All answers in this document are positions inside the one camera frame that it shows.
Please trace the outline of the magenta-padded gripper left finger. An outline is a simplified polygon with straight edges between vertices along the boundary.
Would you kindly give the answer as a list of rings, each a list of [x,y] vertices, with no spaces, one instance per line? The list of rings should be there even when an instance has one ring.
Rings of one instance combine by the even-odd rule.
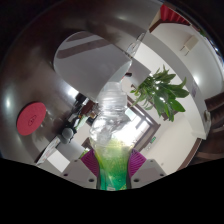
[[[80,159],[72,161],[62,172],[61,177],[81,187],[96,189],[99,172],[94,151],[90,150]]]

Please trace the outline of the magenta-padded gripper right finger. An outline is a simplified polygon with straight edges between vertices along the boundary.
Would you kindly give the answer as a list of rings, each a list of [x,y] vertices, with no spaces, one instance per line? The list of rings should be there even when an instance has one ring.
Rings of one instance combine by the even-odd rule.
[[[135,149],[131,151],[128,161],[128,189],[143,187],[165,176],[165,171],[154,159],[146,159]]]

